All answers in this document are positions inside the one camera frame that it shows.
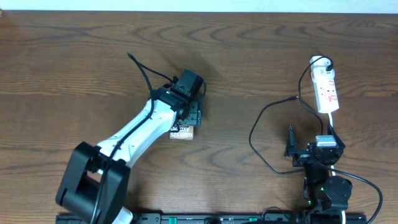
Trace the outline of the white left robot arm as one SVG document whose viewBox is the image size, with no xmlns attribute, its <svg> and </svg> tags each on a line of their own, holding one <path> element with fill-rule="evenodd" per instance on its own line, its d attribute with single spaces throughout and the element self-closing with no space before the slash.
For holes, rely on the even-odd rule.
<svg viewBox="0 0 398 224">
<path fill-rule="evenodd" d="M 55 201 L 87 223 L 131 223 L 124 207 L 131 168 L 150 145 L 174 126 L 198 126 L 196 99 L 205 84 L 199 75 L 182 76 L 150 94 L 142 111 L 111 137 L 74 148 Z"/>
</svg>

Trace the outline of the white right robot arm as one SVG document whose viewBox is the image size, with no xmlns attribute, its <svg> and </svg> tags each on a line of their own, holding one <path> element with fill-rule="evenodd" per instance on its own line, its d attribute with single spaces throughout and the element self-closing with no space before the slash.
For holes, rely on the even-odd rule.
<svg viewBox="0 0 398 224">
<path fill-rule="evenodd" d="M 303 194 L 308 208 L 297 215 L 300 223 L 344 223 L 342 214 L 348 209 L 353 185 L 350 180 L 330 174 L 330 167 L 340 159 L 345 144 L 332 126 L 328 134 L 316 137 L 306 149 L 297 149 L 292 127 L 284 155 L 292 158 L 294 167 L 303 167 L 305 173 Z"/>
</svg>

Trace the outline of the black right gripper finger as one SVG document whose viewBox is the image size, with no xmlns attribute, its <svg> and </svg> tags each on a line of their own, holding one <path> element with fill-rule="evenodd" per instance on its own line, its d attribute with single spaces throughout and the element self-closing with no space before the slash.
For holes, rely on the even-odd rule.
<svg viewBox="0 0 398 224">
<path fill-rule="evenodd" d="M 294 130 L 292 126 L 289 126 L 289 139 L 288 139 L 288 149 L 295 149 L 295 138 Z"/>
<path fill-rule="evenodd" d="M 334 130 L 333 126 L 331 124 L 328 125 L 328 135 L 333 135 L 336 142 L 337 142 L 337 146 L 338 148 L 345 148 L 345 144 L 343 143 L 343 141 L 340 139 L 340 137 L 337 135 L 336 131 Z"/>
</svg>

